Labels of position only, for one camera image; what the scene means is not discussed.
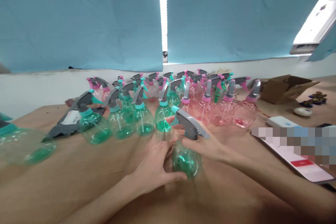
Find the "wooden table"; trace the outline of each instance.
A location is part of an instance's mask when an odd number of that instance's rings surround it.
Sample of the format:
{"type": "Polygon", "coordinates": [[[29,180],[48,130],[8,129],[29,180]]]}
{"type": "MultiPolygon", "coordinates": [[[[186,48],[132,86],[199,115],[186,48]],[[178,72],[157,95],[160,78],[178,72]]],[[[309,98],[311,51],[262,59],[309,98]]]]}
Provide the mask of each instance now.
{"type": "MultiPolygon", "coordinates": [[[[298,99],[306,100],[318,90],[328,94],[328,103],[312,108],[311,118],[292,114],[297,101],[272,105],[258,100],[259,109],[269,116],[283,115],[304,127],[322,123],[336,124],[336,76],[320,78],[298,99]]],[[[48,132],[66,112],[65,105],[44,106],[17,119],[22,127],[48,132]]],[[[260,114],[254,127],[265,127],[260,114]]],[[[275,169],[291,172],[279,159],[246,130],[210,126],[211,131],[230,148],[275,169]]],[[[135,135],[124,140],[93,146],[80,134],[57,140],[56,152],[47,160],[30,167],[0,162],[1,223],[57,223],[93,200],[131,173],[156,142],[170,139],[155,130],[153,136],[135,135]]],[[[309,220],[239,171],[209,160],[194,180],[160,187],[143,195],[121,211],[110,223],[303,223],[309,220]]]]}

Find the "cardboard box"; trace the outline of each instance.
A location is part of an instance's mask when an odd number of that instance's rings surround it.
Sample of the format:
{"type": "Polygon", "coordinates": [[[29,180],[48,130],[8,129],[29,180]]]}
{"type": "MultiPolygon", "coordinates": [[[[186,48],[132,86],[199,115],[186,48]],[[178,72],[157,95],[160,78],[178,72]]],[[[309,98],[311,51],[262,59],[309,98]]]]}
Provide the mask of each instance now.
{"type": "Polygon", "coordinates": [[[266,82],[260,98],[273,103],[280,104],[298,98],[307,88],[319,82],[300,78],[291,75],[274,77],[266,82]]]}

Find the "plastic spray bottle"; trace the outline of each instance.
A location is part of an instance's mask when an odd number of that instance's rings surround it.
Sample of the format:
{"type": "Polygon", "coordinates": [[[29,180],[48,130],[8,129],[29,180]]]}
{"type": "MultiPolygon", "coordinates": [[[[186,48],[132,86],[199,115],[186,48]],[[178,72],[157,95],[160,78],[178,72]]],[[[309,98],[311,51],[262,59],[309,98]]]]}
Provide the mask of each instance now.
{"type": "Polygon", "coordinates": [[[159,106],[155,111],[154,122],[158,131],[167,132],[171,130],[170,125],[166,122],[165,118],[173,116],[171,107],[167,102],[167,93],[168,93],[168,83],[162,88],[159,97],[159,106]]]}
{"type": "Polygon", "coordinates": [[[0,152],[15,165],[40,163],[56,149],[53,138],[36,130],[19,128],[0,119],[0,152]]]}
{"type": "Polygon", "coordinates": [[[166,77],[168,82],[172,82],[174,80],[173,73],[174,73],[173,71],[170,71],[168,73],[163,74],[162,76],[166,77]]]}
{"type": "Polygon", "coordinates": [[[208,80],[206,85],[206,92],[204,93],[201,101],[197,105],[195,112],[197,116],[195,117],[197,120],[201,121],[205,125],[207,125],[211,118],[211,87],[212,82],[208,80]]]}
{"type": "Polygon", "coordinates": [[[110,125],[112,135],[117,140],[125,139],[133,133],[133,121],[131,116],[125,111],[121,110],[116,100],[119,96],[119,87],[114,88],[108,95],[104,105],[108,104],[110,115],[108,123],[110,125]]]}
{"type": "Polygon", "coordinates": [[[188,80],[185,84],[185,90],[184,95],[182,97],[181,103],[178,106],[180,109],[183,109],[185,112],[187,112],[189,115],[194,116],[194,109],[193,106],[190,103],[189,99],[189,87],[190,87],[190,81],[188,80]]]}
{"type": "Polygon", "coordinates": [[[79,105],[78,110],[82,117],[79,121],[79,129],[87,143],[98,145],[112,136],[109,123],[104,117],[94,113],[85,104],[79,105]]]}
{"type": "Polygon", "coordinates": [[[212,123],[216,126],[228,126],[233,120],[233,109],[235,105],[232,101],[235,85],[235,80],[231,80],[229,90],[226,92],[223,100],[214,106],[212,123]]]}
{"type": "Polygon", "coordinates": [[[110,88],[107,86],[108,82],[102,78],[93,77],[96,82],[98,82],[99,85],[101,85],[103,87],[103,93],[101,95],[101,101],[104,102],[106,100],[106,97],[109,95],[110,93],[110,88]]]}
{"type": "Polygon", "coordinates": [[[132,119],[135,112],[134,106],[131,104],[132,98],[130,91],[133,90],[134,84],[131,82],[119,89],[119,98],[121,100],[121,109],[132,119]]]}
{"type": "Polygon", "coordinates": [[[154,103],[157,101],[157,95],[158,95],[158,88],[154,85],[154,79],[158,80],[159,76],[158,76],[159,72],[155,72],[152,73],[150,75],[148,75],[148,91],[145,91],[145,94],[147,96],[148,102],[150,103],[154,103]]]}
{"type": "Polygon", "coordinates": [[[241,127],[248,128],[255,121],[258,114],[256,100],[260,91],[260,80],[255,80],[253,88],[245,100],[239,102],[234,108],[233,122],[241,127]]]}
{"type": "Polygon", "coordinates": [[[202,75],[194,75],[191,78],[191,87],[189,88],[190,104],[195,106],[199,102],[199,93],[197,90],[198,81],[201,81],[202,75]]]}
{"type": "MultiPolygon", "coordinates": [[[[210,136],[195,118],[176,106],[173,106],[172,111],[175,113],[175,119],[170,126],[182,124],[185,128],[184,135],[190,139],[196,140],[199,135],[209,139],[210,136]]],[[[184,147],[181,142],[177,140],[173,147],[172,163],[174,172],[184,172],[190,179],[196,176],[201,168],[203,158],[200,154],[184,147]]]]}
{"type": "Polygon", "coordinates": [[[179,96],[176,94],[176,87],[182,83],[182,79],[176,79],[170,83],[170,91],[167,94],[168,105],[178,106],[181,102],[179,96]]]}
{"type": "Polygon", "coordinates": [[[179,86],[176,87],[176,94],[178,96],[178,98],[181,100],[182,97],[183,97],[183,94],[184,94],[184,90],[185,90],[185,86],[186,86],[186,77],[185,76],[182,76],[181,77],[181,84],[179,86]]]}
{"type": "Polygon", "coordinates": [[[159,90],[157,92],[158,94],[157,94],[156,97],[159,99],[160,98],[160,93],[161,93],[163,87],[165,86],[165,84],[167,83],[167,77],[160,77],[158,82],[159,82],[159,90]]]}
{"type": "Polygon", "coordinates": [[[97,82],[94,78],[86,78],[86,80],[89,82],[91,89],[94,90],[93,95],[98,100],[102,100],[102,90],[99,89],[100,85],[97,84],[97,82]]]}
{"type": "Polygon", "coordinates": [[[146,136],[154,130],[154,118],[152,113],[145,107],[142,102],[144,95],[144,87],[140,86],[133,95],[132,104],[135,104],[135,112],[133,114],[133,128],[140,136],[146,136]]]}
{"type": "MultiPolygon", "coordinates": [[[[248,92],[249,90],[247,89],[247,80],[251,79],[250,76],[246,76],[246,77],[237,77],[234,78],[233,80],[236,81],[236,85],[240,85],[246,92],[248,92]]],[[[234,90],[234,100],[237,101],[238,100],[238,94],[236,92],[236,90],[234,90]]]]}

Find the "finger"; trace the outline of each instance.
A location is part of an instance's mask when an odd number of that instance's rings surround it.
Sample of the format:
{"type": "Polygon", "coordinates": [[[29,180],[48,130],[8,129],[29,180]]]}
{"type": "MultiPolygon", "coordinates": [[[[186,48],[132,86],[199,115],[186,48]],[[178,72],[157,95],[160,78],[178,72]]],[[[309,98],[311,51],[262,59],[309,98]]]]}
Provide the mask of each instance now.
{"type": "Polygon", "coordinates": [[[177,182],[180,180],[187,180],[187,179],[188,179],[187,175],[181,171],[164,174],[165,184],[171,183],[171,182],[177,182]]]}

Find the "white object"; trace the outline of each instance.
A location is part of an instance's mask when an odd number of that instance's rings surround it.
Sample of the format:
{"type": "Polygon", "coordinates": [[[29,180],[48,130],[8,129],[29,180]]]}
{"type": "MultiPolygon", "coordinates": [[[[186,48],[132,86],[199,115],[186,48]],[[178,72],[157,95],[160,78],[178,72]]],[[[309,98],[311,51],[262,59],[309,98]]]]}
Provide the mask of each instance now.
{"type": "Polygon", "coordinates": [[[293,127],[301,127],[300,125],[286,119],[282,116],[270,117],[266,121],[267,124],[276,128],[293,128],[293,127]]]}
{"type": "Polygon", "coordinates": [[[307,108],[299,107],[294,109],[294,113],[298,114],[299,116],[311,116],[313,112],[307,108]]]}
{"type": "Polygon", "coordinates": [[[325,170],[323,170],[320,166],[313,163],[312,161],[287,150],[281,149],[280,146],[268,143],[267,141],[259,137],[256,138],[258,138],[278,157],[285,161],[299,176],[313,183],[322,183],[335,179],[333,176],[331,176],[329,173],[327,173],[325,170]]]}

